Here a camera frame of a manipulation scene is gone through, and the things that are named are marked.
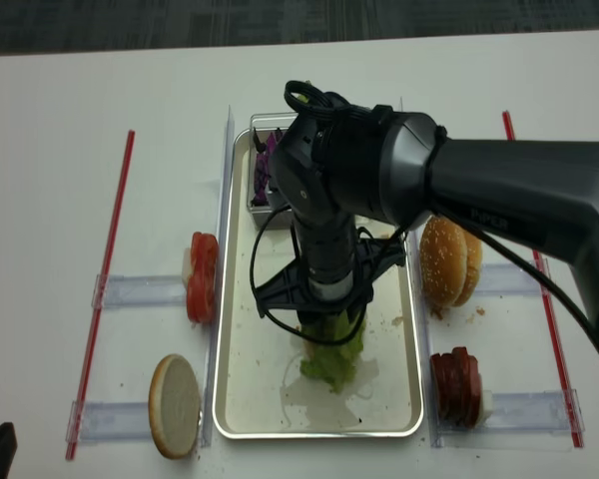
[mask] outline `metal tray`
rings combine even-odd
[[[249,131],[234,146],[213,415],[232,439],[403,437],[423,420],[417,327],[407,268],[394,267],[375,283],[368,306],[364,351],[354,383],[340,394],[300,375],[301,341],[260,319],[249,285],[257,227],[250,218]],[[376,236],[386,225],[365,226]],[[266,232],[258,251],[256,283],[293,258],[288,231]],[[297,322],[280,312],[281,320]]]

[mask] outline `red tape line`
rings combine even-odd
[[[116,233],[118,231],[118,222],[120,220],[120,211],[122,210],[122,198],[124,197],[124,189],[127,185],[127,176],[131,167],[131,154],[133,153],[133,142],[136,138],[136,132],[129,130],[127,135],[127,147],[124,151],[124,160],[122,162],[122,171],[120,172],[120,180],[118,182],[118,192],[116,193],[116,202],[113,206],[113,214],[111,215],[111,223],[109,225],[109,237],[107,238],[107,247],[102,260],[102,269],[100,270],[101,277],[109,274],[111,266],[111,258],[113,257],[113,247],[116,242]],[[82,363],[82,376],[80,377],[80,387],[78,388],[78,396],[76,399],[75,409],[75,441],[69,442],[65,459],[73,461],[76,456],[76,448],[78,447],[78,433],[80,432],[80,420],[82,416],[82,408],[87,397],[87,385],[89,384],[89,373],[91,372],[91,362],[93,361],[93,351],[96,347],[96,336],[98,335],[98,326],[100,325],[101,308],[93,310],[91,316],[91,329],[89,330],[89,338],[87,339],[87,350]]]
[[[510,117],[510,112],[505,111],[501,114],[501,116],[503,117],[503,126],[506,129],[506,138],[510,141],[516,140],[515,131],[512,128],[512,118]],[[532,257],[534,258],[537,269],[544,273],[548,272],[546,267],[544,267],[543,257],[539,251],[533,250]],[[555,360],[557,361],[559,382],[561,383],[561,389],[563,390],[566,400],[566,409],[568,410],[570,429],[572,430],[572,444],[575,447],[582,448],[583,432],[581,431],[581,424],[579,424],[579,417],[574,409],[574,398],[572,397],[572,388],[570,386],[570,378],[568,377],[568,368],[566,367],[566,359],[563,355],[563,347],[561,346],[559,329],[557,329],[555,311],[552,307],[552,295],[550,294],[550,291],[543,286],[541,286],[541,297],[543,298],[543,308],[546,311],[546,319],[548,320],[548,329],[550,330],[552,350],[555,353]]]

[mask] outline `white tabletop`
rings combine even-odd
[[[219,177],[227,106],[236,132],[254,113],[287,111],[288,79],[362,105],[402,97],[454,138],[504,138],[508,109],[519,139],[599,140],[599,32],[0,58],[0,422],[18,434],[12,477],[599,477],[599,359],[558,304],[583,450],[431,450],[424,423],[407,440],[231,442],[215,431],[191,461],[139,442],[80,446],[65,462],[127,131],[137,138],[112,272],[177,273],[181,253],[156,253],[165,245],[152,232],[175,238],[189,179]],[[563,264],[552,273],[576,294]],[[127,345],[149,339],[138,324]],[[121,400],[143,400],[152,369],[102,337],[94,367],[131,385]]]

